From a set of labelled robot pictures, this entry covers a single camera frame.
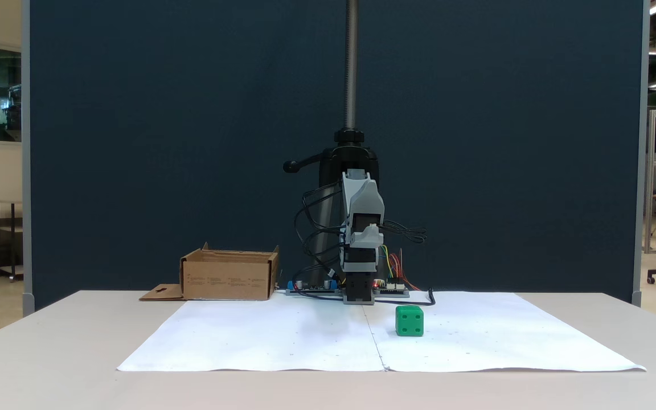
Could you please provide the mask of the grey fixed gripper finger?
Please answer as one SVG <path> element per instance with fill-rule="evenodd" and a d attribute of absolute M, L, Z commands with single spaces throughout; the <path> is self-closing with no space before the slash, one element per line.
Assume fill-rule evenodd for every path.
<path fill-rule="evenodd" d="M 383 234 L 378 225 L 370 224 L 362 232 L 346 233 L 346 244 L 351 248 L 377 249 L 383 245 Z"/>

